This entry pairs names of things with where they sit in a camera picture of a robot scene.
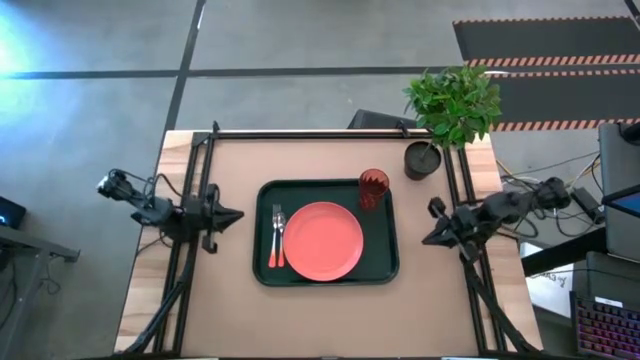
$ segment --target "black floor mat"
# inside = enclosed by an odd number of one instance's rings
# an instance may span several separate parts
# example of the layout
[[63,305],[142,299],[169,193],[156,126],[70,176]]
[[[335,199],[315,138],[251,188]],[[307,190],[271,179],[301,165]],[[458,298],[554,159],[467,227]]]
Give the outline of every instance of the black floor mat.
[[640,121],[637,70],[491,75],[500,85],[502,122],[496,131],[594,128]]
[[639,63],[640,31],[628,17],[454,22],[471,65]]

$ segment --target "gray floor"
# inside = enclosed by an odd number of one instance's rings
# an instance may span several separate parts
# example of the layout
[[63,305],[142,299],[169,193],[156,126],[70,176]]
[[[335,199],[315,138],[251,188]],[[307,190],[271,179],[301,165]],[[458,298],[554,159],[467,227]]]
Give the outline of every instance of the gray floor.
[[[176,70],[195,4],[0,0],[0,72]],[[209,0],[191,68],[455,65],[462,60],[453,20],[598,15],[629,13],[623,0]],[[401,115],[408,78],[189,79],[176,128],[209,128],[214,119],[228,129],[344,128],[359,108]],[[112,167],[152,173],[174,85],[0,80],[0,194],[29,209],[26,231],[82,249],[77,264],[52,264],[63,289],[41,294],[22,358],[113,349],[140,229],[129,207],[94,187]],[[598,148],[594,130],[493,140],[512,171]],[[531,176],[569,180],[589,160]],[[579,184],[598,195],[589,177]],[[566,231],[585,226],[575,221]],[[543,243],[566,240],[553,223],[540,228]]]

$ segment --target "backlit keyboard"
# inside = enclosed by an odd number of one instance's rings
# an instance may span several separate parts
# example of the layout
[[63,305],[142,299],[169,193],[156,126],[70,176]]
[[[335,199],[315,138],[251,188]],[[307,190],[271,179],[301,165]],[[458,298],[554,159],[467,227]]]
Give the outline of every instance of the backlit keyboard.
[[640,307],[571,293],[578,353],[640,359]]

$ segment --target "red plate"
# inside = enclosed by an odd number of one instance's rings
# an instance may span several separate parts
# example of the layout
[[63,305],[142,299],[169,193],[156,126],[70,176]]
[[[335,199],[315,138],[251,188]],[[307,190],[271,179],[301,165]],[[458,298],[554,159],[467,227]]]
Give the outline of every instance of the red plate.
[[298,210],[284,231],[284,253],[300,275],[331,281],[360,260],[364,237],[358,220],[338,204],[316,202]]

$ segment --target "brown paper mat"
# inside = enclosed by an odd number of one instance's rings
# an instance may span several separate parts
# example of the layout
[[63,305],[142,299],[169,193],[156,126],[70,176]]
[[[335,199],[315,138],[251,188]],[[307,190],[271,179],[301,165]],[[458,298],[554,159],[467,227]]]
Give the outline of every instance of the brown paper mat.
[[[184,356],[316,357],[477,354],[456,249],[427,247],[433,196],[451,209],[444,164],[419,182],[403,173],[413,140],[218,140],[211,181],[221,203],[245,217],[200,249]],[[393,192],[400,271],[389,284],[268,288],[251,270],[256,196],[275,179],[357,178],[387,173]]]

